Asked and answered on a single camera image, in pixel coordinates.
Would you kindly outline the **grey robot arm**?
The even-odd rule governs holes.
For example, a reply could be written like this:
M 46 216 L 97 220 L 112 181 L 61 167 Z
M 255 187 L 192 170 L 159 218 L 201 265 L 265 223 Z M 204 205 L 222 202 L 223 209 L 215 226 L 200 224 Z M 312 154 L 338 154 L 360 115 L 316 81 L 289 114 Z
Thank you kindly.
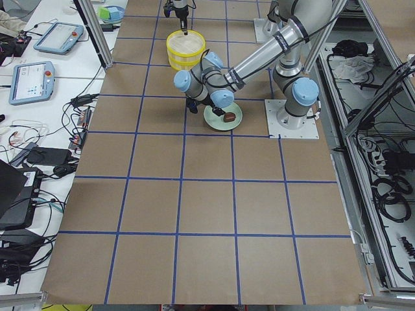
M 189 9 L 187 0 L 173 0 L 171 1 L 171 10 L 175 13 L 176 17 L 180 20 L 180 30 L 186 36 L 188 35 L 187 29 L 187 17 L 189 15 Z
M 204 52 L 190 70 L 175 74 L 174 85 L 186 95 L 186 106 L 197 113 L 205 105 L 205 121 L 214 129 L 228 131 L 241 120 L 234 94 L 251 79 L 274 64 L 273 79 L 286 101 L 277 112 L 277 122 L 288 130 L 300 129 L 319 88 L 314 80 L 301 74 L 301 45 L 333 22 L 332 1 L 280 1 L 281 29 L 271 35 L 258 50 L 223 73 L 222 60 L 214 52 Z

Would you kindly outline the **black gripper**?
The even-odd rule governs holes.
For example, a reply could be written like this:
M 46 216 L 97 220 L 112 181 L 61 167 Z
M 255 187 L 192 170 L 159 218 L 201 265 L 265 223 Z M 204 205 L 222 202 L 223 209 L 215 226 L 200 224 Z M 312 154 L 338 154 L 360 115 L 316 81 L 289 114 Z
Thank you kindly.
M 187 29 L 187 17 L 189 15 L 188 6 L 186 5 L 181 8 L 176 7 L 175 12 L 176 12 L 176 17 L 180 20 L 181 30 L 183 34 L 188 35 L 188 29 Z
M 205 106 L 209 106 L 211 108 L 212 112 L 216 116 L 220 117 L 220 116 L 224 115 L 224 110 L 222 110 L 221 108 L 217 107 L 210 98 L 205 98 L 204 99 L 204 105 Z

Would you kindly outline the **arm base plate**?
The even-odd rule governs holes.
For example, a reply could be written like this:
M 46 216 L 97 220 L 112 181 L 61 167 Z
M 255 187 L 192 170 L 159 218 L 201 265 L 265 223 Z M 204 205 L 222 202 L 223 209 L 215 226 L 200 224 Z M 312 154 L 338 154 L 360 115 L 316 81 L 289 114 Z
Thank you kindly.
M 319 139 L 313 109 L 307 115 L 293 117 L 285 110 L 286 100 L 265 100 L 268 135 L 272 139 Z
M 256 43 L 264 43 L 279 30 L 279 24 L 269 19 L 255 18 L 254 30 Z

